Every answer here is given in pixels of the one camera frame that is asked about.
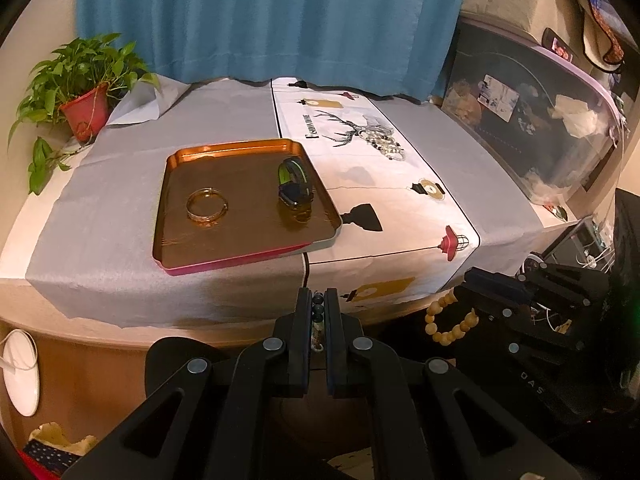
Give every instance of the black line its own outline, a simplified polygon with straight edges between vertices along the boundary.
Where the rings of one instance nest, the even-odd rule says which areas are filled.
[[[309,255],[306,253],[302,253],[302,257],[305,261],[305,280],[302,282],[302,286],[306,286],[306,282],[309,280]]]
[[[312,264],[309,264],[309,266],[319,265],[319,264],[334,264],[336,262],[350,262],[351,260],[363,260],[364,258],[379,258],[380,256],[393,256],[394,254],[415,253],[417,251],[426,251],[428,249],[437,249],[437,248],[438,246],[433,246],[433,247],[423,247],[421,249],[409,249],[407,251],[398,251],[397,253],[369,254],[367,256],[356,256],[354,258],[343,258],[341,260],[328,260],[327,262],[313,262]]]
[[[389,123],[404,137],[404,140],[406,140],[409,143],[409,146],[411,146],[414,149],[414,152],[418,154],[418,156],[420,156],[420,158],[424,161],[424,163],[429,166],[431,168],[431,171],[433,171],[433,173],[436,174],[436,176],[438,177],[438,180],[441,181],[442,185],[444,186],[444,180],[441,179],[440,175],[438,174],[438,172],[436,170],[433,169],[433,167],[431,166],[431,164],[428,163],[428,161],[422,156],[422,154],[415,149],[415,146],[412,145],[411,141],[409,139],[406,138],[405,134],[402,133],[400,131],[400,128],[398,128],[395,124],[393,124],[393,121],[391,119],[389,119],[385,113],[376,106],[375,102],[373,102],[371,99],[369,99],[369,102],[371,104],[374,105],[374,107],[376,108],[377,111],[379,111],[382,116],[389,121]],[[469,222],[469,225],[471,226],[471,228],[474,230],[474,232],[476,233],[476,236],[478,237],[478,247],[476,247],[473,251],[471,251],[471,253],[469,254],[469,256],[467,256],[464,261],[462,261],[462,263],[459,264],[458,268],[456,269],[456,272],[458,272],[460,270],[460,267],[462,267],[462,265],[466,262],[466,260],[473,254],[476,252],[477,249],[479,249],[480,245],[482,245],[482,238],[480,237],[480,233],[476,230],[475,226],[472,224],[471,220],[469,219],[469,217],[466,215],[465,211],[460,207],[460,204],[458,203],[458,201],[456,200],[456,198],[453,196],[453,194],[451,193],[451,191],[449,190],[449,188],[446,188],[447,191],[449,191],[449,196],[451,197],[451,199],[453,200],[453,202],[456,203],[456,205],[458,206],[458,209],[460,209],[460,211],[462,212],[462,214],[465,216],[466,221]]]
[[[276,116],[276,124],[278,125],[278,135],[282,138],[282,129],[280,128],[280,118],[278,117],[278,107],[276,106],[276,95],[273,93],[273,79],[269,81],[271,87],[271,99],[273,99],[273,113]]]

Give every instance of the yellow lamp print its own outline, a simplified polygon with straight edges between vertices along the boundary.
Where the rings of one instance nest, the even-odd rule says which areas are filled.
[[[403,292],[414,280],[415,276],[403,278],[402,280],[390,280],[389,282],[367,283],[367,285],[360,286],[349,294],[343,294],[341,297],[345,298],[347,302],[382,298],[383,296]]]

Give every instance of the red fabric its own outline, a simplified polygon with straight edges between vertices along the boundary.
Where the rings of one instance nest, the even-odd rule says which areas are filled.
[[[21,452],[20,450],[18,451],[18,454],[20,455],[22,461],[29,468],[29,471],[31,471],[38,480],[58,480],[60,478],[59,476],[54,475],[44,466],[40,465],[29,455]]]

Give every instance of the blue curtain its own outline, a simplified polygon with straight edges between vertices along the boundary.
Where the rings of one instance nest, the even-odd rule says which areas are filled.
[[[296,76],[425,99],[462,0],[77,0],[78,33],[121,32],[183,81]]]

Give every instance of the silver bolt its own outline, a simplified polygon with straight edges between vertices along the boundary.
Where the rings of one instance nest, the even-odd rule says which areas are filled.
[[[429,361],[429,370],[434,374],[446,374],[449,371],[449,363],[443,359],[432,359]]]
[[[368,337],[357,337],[353,340],[353,347],[356,350],[371,350],[373,348],[373,341]]]
[[[282,348],[283,342],[279,337],[268,337],[262,342],[262,346],[265,350],[274,352]]]
[[[204,359],[196,357],[187,364],[187,370],[192,374],[201,374],[207,369],[207,362]]]

